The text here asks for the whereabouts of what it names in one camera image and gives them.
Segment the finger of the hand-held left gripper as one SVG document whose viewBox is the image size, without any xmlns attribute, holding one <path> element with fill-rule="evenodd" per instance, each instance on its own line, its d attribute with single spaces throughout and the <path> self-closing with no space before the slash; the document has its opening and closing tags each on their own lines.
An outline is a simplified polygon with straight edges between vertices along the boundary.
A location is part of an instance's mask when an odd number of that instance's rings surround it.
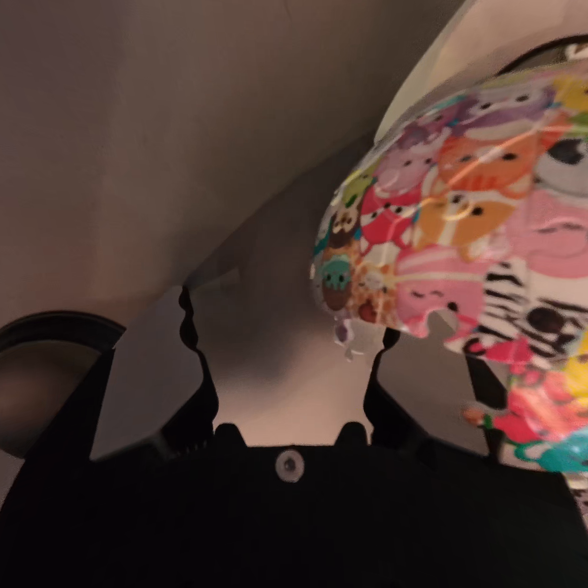
<svg viewBox="0 0 588 588">
<path fill-rule="evenodd" d="M 587 34 L 587 1 L 465 1 L 396 92 L 374 136 L 551 41 Z"/>
</svg>

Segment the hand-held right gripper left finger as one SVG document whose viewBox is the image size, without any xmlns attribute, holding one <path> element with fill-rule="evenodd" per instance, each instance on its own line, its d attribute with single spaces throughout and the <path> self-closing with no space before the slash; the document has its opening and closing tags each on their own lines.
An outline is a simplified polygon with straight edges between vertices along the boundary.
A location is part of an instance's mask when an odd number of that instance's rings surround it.
<svg viewBox="0 0 588 588">
<path fill-rule="evenodd" d="M 201 361 L 180 336 L 182 293 L 175 285 L 152 299 L 117 342 L 91 460 L 142 445 L 162 448 L 163 425 L 202 383 Z"/>
</svg>

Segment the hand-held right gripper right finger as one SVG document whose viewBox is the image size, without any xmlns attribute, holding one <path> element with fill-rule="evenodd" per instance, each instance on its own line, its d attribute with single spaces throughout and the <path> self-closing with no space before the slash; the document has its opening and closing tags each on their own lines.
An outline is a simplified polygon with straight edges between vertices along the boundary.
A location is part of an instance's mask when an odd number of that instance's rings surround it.
<svg viewBox="0 0 588 588">
<path fill-rule="evenodd" d="M 385 329 L 364 397 L 372 445 L 412 450 L 435 441 L 488 455 L 484 433 L 460 415 L 474 390 L 466 359 L 444 347 L 450 334 L 450 328 L 430 328 L 419 339 Z"/>
</svg>

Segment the colourful cartoon puzzle ball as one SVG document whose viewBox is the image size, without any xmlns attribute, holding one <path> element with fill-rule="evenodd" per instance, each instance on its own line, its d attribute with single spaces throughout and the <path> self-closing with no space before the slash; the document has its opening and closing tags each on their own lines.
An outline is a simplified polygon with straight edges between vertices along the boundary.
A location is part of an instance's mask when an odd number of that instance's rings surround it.
<svg viewBox="0 0 588 588">
<path fill-rule="evenodd" d="M 587 44 L 525 55 L 391 129 L 335 192 L 310 280 L 347 361 L 373 329 L 507 369 L 462 410 L 515 465 L 587 477 Z"/>
</svg>

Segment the black round ball stand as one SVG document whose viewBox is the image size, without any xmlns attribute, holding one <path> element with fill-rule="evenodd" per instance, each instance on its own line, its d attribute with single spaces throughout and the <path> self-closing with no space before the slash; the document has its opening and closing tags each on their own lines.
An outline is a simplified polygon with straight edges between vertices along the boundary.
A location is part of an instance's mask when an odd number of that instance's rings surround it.
<svg viewBox="0 0 588 588">
<path fill-rule="evenodd" d="M 1 327 L 1 452 L 25 459 L 126 327 L 93 313 L 45 311 Z"/>
</svg>

